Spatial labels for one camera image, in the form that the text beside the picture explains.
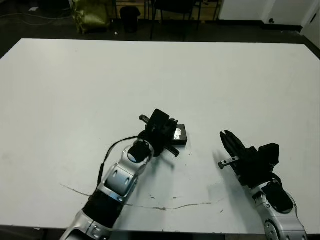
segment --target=trash can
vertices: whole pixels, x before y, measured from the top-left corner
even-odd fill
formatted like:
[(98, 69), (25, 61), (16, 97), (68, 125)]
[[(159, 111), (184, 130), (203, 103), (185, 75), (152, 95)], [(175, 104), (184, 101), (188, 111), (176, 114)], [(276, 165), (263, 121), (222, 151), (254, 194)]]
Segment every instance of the trash can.
[(141, 15), (135, 6), (124, 6), (120, 15), (126, 33), (135, 33), (138, 30), (138, 17)]

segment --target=chair leg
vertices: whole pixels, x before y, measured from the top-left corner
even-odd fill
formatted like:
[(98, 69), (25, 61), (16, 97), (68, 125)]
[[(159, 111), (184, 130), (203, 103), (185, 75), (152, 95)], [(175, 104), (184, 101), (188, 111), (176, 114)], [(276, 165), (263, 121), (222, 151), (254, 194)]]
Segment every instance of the chair leg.
[(113, 5), (114, 11), (115, 11), (115, 18), (118, 19), (117, 1), (116, 0), (112, 0), (112, 5)]
[(216, 14), (217, 14), (218, 7), (219, 7), (219, 0), (216, 2), (216, 7), (215, 7), (215, 10), (214, 10), (214, 15), (213, 15), (213, 21), (216, 19)]
[(198, 21), (196, 22), (196, 30), (199, 29), (201, 7), (202, 7), (202, 0), (200, 0), (200, 2), (199, 2), (199, 13), (198, 13)]
[(152, 40), (152, 37), (153, 37), (153, 34), (154, 34), (156, 13), (157, 13), (157, 9), (154, 9), (154, 7), (152, 6), (152, 26), (151, 26), (150, 40)]

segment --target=chair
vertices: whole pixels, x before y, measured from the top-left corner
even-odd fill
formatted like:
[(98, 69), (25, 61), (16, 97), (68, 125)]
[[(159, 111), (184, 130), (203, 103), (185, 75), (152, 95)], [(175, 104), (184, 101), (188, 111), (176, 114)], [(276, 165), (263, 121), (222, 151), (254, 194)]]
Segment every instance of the chair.
[(152, 27), (151, 27), (150, 40), (152, 40), (152, 37), (154, 34), (154, 25), (155, 25), (157, 10), (160, 10), (160, 12), (161, 12), (161, 21), (162, 22), (164, 20), (163, 11), (177, 13), (177, 14), (183, 14), (183, 21), (185, 21), (186, 14), (189, 14), (188, 21), (190, 21), (196, 2), (199, 2), (199, 5), (196, 5), (197, 7), (199, 7), (197, 27), (196, 27), (196, 29), (198, 30), (199, 22), (200, 22), (202, 1), (203, 0), (151, 0), (151, 3), (152, 3)]

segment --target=black object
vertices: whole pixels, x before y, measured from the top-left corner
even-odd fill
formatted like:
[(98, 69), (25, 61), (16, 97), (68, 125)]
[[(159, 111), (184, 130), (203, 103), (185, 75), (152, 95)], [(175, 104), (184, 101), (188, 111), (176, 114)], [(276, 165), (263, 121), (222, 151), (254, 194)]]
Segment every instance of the black object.
[(89, 218), (112, 229), (123, 207), (120, 202), (96, 190), (82, 210)]
[(155, 25), (155, 19), (157, 10), (160, 10), (161, 12), (161, 21), (163, 22), (164, 16), (163, 11), (166, 12), (172, 12), (177, 14), (183, 14), (183, 21), (185, 21), (186, 14), (189, 14), (188, 21), (190, 21), (192, 12), (194, 9), (194, 5), (196, 2), (199, 2), (199, 12), (198, 12), (198, 20), (197, 20), (197, 27), (199, 28), (199, 22), (200, 22), (200, 13), (201, 13), (201, 6), (202, 6), (203, 0), (151, 0), (152, 3), (152, 27), (151, 27), (151, 33), (150, 33), (150, 40), (152, 40), (153, 34), (154, 34), (154, 25)]
[(103, 160), (103, 162), (102, 162), (102, 164), (101, 164), (101, 166), (100, 166), (99, 175), (98, 175), (98, 180), (97, 180), (97, 187), (98, 187), (98, 185), (101, 183), (102, 174), (104, 173), (105, 163), (106, 163), (107, 158), (109, 157), (112, 149), (114, 149), (114, 147), (115, 147), (117, 144), (119, 144), (119, 143), (121, 143), (121, 142), (123, 142), (123, 141), (131, 140), (131, 139), (136, 139), (137, 137), (138, 137), (138, 136), (126, 137), (126, 138), (121, 139), (121, 140), (119, 140), (119, 141), (117, 141), (117, 142), (115, 142), (114, 144), (111, 145), (111, 147), (110, 147), (109, 150), (107, 151), (107, 153), (106, 153), (106, 155), (105, 155), (105, 157), (104, 157), (104, 160)]
[(172, 146), (185, 146), (187, 145), (187, 141), (188, 141), (188, 138), (187, 138), (186, 126), (184, 124), (178, 124), (176, 126), (174, 136), (170, 141), (170, 144)]
[[(220, 136), (225, 150), (232, 158), (229, 163), (225, 163), (231, 165), (235, 174), (239, 176), (241, 185), (252, 189), (268, 183), (261, 189), (268, 202), (280, 213), (290, 212), (294, 204), (283, 189), (280, 177), (272, 172), (279, 163), (279, 145), (270, 143), (259, 147), (257, 151), (253, 146), (246, 148), (230, 131), (220, 132)], [(219, 162), (219, 167), (224, 167), (222, 162)]]
[(149, 144), (145, 141), (137, 141), (128, 151), (132, 155), (136, 163), (141, 163), (150, 155)]
[(135, 6), (124, 6), (120, 10), (121, 19), (126, 33), (135, 33), (138, 30), (138, 17), (141, 15)]
[(272, 171), (279, 163), (279, 145), (270, 143), (261, 146), (257, 151), (253, 146), (246, 148), (230, 131), (220, 132), (220, 136), (223, 146), (230, 156), (232, 158), (239, 157), (238, 161), (231, 162), (230, 165), (235, 174), (239, 176), (238, 180), (241, 185), (254, 188), (275, 178)]
[(174, 154), (175, 157), (179, 155), (179, 151), (170, 144), (176, 132), (178, 121), (169, 118), (169, 115), (159, 109), (154, 110), (150, 119), (145, 115), (139, 117), (147, 125), (138, 138), (146, 140), (151, 144), (155, 157), (158, 157), (165, 148)]
[(262, 188), (262, 191), (265, 193), (268, 202), (278, 212), (285, 213), (291, 211), (294, 207), (294, 203), (279, 184), (270, 182), (270, 184)]

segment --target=black cable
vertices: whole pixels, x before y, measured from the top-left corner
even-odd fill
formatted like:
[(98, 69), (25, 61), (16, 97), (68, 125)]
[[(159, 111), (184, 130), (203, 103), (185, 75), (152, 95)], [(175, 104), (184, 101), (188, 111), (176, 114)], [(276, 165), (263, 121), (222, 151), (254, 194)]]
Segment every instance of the black cable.
[(277, 176), (275, 173), (273, 173), (273, 172), (270, 172), (270, 174), (271, 174), (271, 177), (274, 178), (275, 180), (277, 180), (278, 183), (280, 184), (280, 186), (283, 188), (281, 178), (278, 177), (278, 176)]
[(98, 181), (97, 181), (97, 187), (98, 185), (101, 183), (101, 180), (102, 180), (102, 174), (104, 173), (104, 167), (105, 167), (105, 162), (107, 160), (107, 158), (109, 157), (109, 155), (111, 154), (111, 151), (114, 149), (114, 147), (123, 142), (123, 141), (127, 141), (127, 140), (131, 140), (131, 139), (136, 139), (138, 136), (130, 136), (130, 137), (127, 137), (127, 138), (124, 138), (124, 139), (121, 139), (117, 142), (115, 142), (114, 144), (111, 145), (111, 147), (109, 148), (109, 150), (106, 152), (106, 155), (105, 155), (105, 158), (103, 160), (103, 163), (101, 164), (100, 166), (100, 170), (99, 170), (99, 175), (98, 175)]

